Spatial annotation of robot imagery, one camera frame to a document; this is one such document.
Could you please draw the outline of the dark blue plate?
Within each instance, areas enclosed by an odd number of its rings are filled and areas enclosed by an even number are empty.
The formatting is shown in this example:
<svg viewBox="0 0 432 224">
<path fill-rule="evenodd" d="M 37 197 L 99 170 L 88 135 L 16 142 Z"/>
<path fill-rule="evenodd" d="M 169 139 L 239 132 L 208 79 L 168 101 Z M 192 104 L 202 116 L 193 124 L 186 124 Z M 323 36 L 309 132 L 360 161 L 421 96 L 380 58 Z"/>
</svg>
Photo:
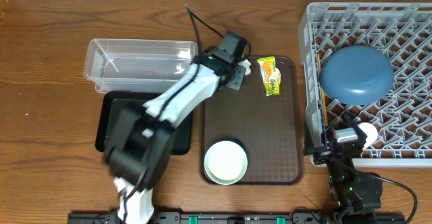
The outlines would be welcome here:
<svg viewBox="0 0 432 224">
<path fill-rule="evenodd" d="M 355 45 L 332 53 L 319 74 L 324 93 L 346 105 L 368 105 L 393 88 L 389 59 L 373 47 Z"/>
</svg>

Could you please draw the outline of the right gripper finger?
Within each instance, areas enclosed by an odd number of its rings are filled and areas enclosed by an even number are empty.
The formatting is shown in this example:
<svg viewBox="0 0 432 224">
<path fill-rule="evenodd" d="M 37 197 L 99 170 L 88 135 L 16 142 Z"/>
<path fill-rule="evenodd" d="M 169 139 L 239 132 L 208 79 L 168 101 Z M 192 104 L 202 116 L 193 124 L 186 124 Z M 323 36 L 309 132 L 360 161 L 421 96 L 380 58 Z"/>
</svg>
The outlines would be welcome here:
<svg viewBox="0 0 432 224">
<path fill-rule="evenodd" d="M 304 156 L 313 156 L 315 154 L 321 154 L 323 152 L 327 152 L 328 150 L 329 150 L 329 148 L 325 144 L 322 144 L 320 146 L 314 145 L 310 130 L 309 130 L 307 124 L 305 124 L 303 155 Z"/>
<path fill-rule="evenodd" d="M 355 122 L 355 116 L 352 113 L 345 113 L 344 122 L 349 128 L 358 129 L 358 124 Z"/>
</svg>

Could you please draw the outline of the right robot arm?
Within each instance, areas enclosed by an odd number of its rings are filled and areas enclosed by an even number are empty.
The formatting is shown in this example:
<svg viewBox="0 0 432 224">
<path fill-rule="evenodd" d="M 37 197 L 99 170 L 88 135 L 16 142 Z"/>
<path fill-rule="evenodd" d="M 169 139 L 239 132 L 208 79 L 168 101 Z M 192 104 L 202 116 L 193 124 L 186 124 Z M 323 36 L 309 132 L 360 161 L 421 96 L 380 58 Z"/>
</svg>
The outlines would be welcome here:
<svg viewBox="0 0 432 224">
<path fill-rule="evenodd" d="M 329 216 L 330 223 L 355 223 L 371 220 L 381 207 L 382 182 L 378 176 L 354 168 L 353 158 L 363 152 L 367 134 L 354 122 L 353 114 L 345 114 L 348 127 L 326 145 L 315 146 L 309 129 L 305 129 L 304 155 L 315 165 L 325 165 L 329 172 L 330 192 L 339 207 Z"/>
</svg>

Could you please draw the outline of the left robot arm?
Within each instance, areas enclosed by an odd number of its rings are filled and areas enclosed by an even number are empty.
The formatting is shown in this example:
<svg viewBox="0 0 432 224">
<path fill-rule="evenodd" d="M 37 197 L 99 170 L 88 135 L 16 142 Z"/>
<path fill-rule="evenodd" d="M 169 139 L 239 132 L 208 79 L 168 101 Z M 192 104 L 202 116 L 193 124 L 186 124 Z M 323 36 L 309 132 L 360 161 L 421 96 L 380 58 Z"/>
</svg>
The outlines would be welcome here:
<svg viewBox="0 0 432 224">
<path fill-rule="evenodd" d="M 189 114 L 220 88 L 238 90 L 252 45 L 228 32 L 212 49 L 199 51 L 188 71 L 172 87 L 143 105 L 127 104 L 118 114 L 105 143 L 109 166 L 120 197 L 120 223 L 148 223 L 155 211 L 153 188 L 173 151 L 173 133 Z"/>
</svg>

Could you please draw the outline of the wooden chopstick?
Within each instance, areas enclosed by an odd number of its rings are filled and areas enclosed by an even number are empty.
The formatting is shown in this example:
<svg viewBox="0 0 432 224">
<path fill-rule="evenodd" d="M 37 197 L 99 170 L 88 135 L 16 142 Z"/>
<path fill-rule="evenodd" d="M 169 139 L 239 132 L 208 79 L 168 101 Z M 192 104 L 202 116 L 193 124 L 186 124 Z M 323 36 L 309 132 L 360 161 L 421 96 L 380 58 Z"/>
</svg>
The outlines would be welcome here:
<svg viewBox="0 0 432 224">
<path fill-rule="evenodd" d="M 318 71 L 319 71 L 319 75 L 321 75 L 321 58 L 320 55 L 317 54 L 317 63 L 318 63 Z M 325 92 L 322 89 L 322 87 L 320 86 L 321 89 L 321 100 L 322 100 L 322 108 L 323 108 L 323 118 L 324 118 L 324 123 L 325 123 L 325 127 L 328 126 L 328 117 L 327 117 L 327 104 L 325 101 Z"/>
</svg>

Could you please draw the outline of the pink white cup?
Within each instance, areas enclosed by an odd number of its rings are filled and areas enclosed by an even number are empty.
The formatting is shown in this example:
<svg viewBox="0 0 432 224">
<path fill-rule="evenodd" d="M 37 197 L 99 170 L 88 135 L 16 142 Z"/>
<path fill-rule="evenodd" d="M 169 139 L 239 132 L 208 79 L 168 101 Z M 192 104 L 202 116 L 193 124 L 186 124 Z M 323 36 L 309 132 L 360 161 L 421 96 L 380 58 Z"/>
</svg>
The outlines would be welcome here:
<svg viewBox="0 0 432 224">
<path fill-rule="evenodd" d="M 362 122 L 358 124 L 358 127 L 367 135 L 366 142 L 363 146 L 363 150 L 372 146 L 378 138 L 378 131 L 375 126 L 371 123 Z"/>
</svg>

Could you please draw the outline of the white tissue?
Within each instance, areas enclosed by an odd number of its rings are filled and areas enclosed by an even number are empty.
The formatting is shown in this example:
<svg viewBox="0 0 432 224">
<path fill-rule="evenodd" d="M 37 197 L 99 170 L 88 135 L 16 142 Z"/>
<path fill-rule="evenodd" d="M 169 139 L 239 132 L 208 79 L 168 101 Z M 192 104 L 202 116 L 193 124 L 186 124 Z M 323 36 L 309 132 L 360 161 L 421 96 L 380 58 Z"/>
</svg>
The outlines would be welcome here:
<svg viewBox="0 0 432 224">
<path fill-rule="evenodd" d="M 249 62 L 249 60 L 245 59 L 244 61 L 239 62 L 238 65 L 241 65 L 242 67 L 245 68 L 245 73 L 244 73 L 245 76 L 250 75 L 250 73 L 251 73 L 251 68 L 250 68 L 251 62 Z"/>
</svg>

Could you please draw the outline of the mint green bowl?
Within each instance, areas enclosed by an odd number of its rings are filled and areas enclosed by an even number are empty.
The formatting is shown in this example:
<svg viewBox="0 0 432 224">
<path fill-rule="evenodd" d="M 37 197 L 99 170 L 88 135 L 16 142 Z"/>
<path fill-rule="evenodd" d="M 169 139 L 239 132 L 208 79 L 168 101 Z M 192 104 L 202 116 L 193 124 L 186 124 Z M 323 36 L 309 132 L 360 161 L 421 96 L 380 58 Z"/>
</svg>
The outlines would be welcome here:
<svg viewBox="0 0 432 224">
<path fill-rule="evenodd" d="M 204 157 L 205 173 L 213 182 L 228 186 L 239 182 L 248 168 L 246 151 L 237 142 L 214 143 Z"/>
</svg>

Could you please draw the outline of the yellow snack wrapper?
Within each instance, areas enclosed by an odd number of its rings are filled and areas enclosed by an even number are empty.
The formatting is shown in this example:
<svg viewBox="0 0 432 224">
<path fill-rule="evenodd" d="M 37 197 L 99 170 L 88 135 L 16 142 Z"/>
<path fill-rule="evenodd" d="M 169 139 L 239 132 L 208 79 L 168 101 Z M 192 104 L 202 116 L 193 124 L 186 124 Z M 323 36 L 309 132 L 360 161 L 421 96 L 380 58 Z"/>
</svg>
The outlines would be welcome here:
<svg viewBox="0 0 432 224">
<path fill-rule="evenodd" d="M 266 95 L 279 95 L 281 73 L 276 67 L 275 57 L 261 57 L 257 59 L 259 64 Z"/>
</svg>

